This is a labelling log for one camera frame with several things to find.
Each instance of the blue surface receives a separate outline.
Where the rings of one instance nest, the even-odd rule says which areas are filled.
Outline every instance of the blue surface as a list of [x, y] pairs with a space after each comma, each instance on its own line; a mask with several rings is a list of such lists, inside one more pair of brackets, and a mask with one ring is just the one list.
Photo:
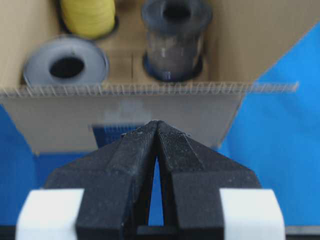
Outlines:
[[[299, 81], [297, 94], [246, 97], [220, 149], [252, 168], [265, 188], [274, 189], [287, 225], [320, 225], [319, 77], [320, 24], [259, 80]], [[1, 108], [0, 126], [0, 225], [12, 225], [29, 190], [82, 154], [33, 157]], [[163, 223], [156, 175], [151, 225]]]
[[320, 225], [320, 24], [259, 81], [300, 87], [248, 95], [220, 152], [274, 189], [287, 225]]

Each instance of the black spool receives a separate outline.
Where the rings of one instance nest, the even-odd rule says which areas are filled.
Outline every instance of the black spool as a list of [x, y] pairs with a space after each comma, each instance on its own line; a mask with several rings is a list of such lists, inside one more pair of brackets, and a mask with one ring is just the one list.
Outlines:
[[211, 6], [203, 0], [148, 0], [142, 18], [148, 28], [143, 66], [150, 75], [164, 82], [182, 82], [201, 73]]

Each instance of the black plastic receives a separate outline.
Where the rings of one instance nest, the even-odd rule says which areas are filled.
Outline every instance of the black plastic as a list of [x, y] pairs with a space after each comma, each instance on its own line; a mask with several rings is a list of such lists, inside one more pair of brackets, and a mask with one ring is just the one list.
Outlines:
[[[147, 226], [156, 157], [165, 226]], [[260, 187], [250, 169], [161, 121], [55, 170], [45, 184], [85, 189], [76, 221], [80, 240], [223, 240], [219, 189]], [[318, 228], [304, 231], [295, 227], [286, 237], [320, 236]], [[14, 238], [14, 226], [0, 227], [1, 240]]]

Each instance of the brown cardboard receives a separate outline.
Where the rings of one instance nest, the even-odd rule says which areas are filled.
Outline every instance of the brown cardboard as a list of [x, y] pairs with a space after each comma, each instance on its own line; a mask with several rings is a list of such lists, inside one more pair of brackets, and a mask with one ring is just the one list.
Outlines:
[[[125, 88], [161, 89], [163, 85], [142, 67], [146, 49], [141, 19], [144, 1], [128, 0], [117, 6], [117, 31], [96, 42], [111, 63], [110, 76], [98, 92], [111, 88], [108, 95], [113, 96], [83, 97], [66, 91], [68, 97], [50, 97], [57, 95], [54, 92], [48, 98], [35, 98], [43, 96], [25, 87], [22, 68], [36, 47], [63, 34], [54, 1], [2, 0], [0, 90], [7, 97], [1, 103], [34, 152], [91, 151], [96, 144], [90, 126], [143, 124], [152, 119], [167, 121], [208, 146], [218, 146], [243, 96], [214, 95], [209, 91], [210, 83], [253, 83], [319, 21], [320, 1], [208, 1], [213, 5], [214, 19], [205, 38], [204, 70], [184, 83], [190, 89], [187, 93], [172, 96], [145, 90], [122, 94]], [[86, 95], [90, 95], [90, 86], [83, 89], [89, 89]], [[79, 89], [75, 92], [85, 94]]]

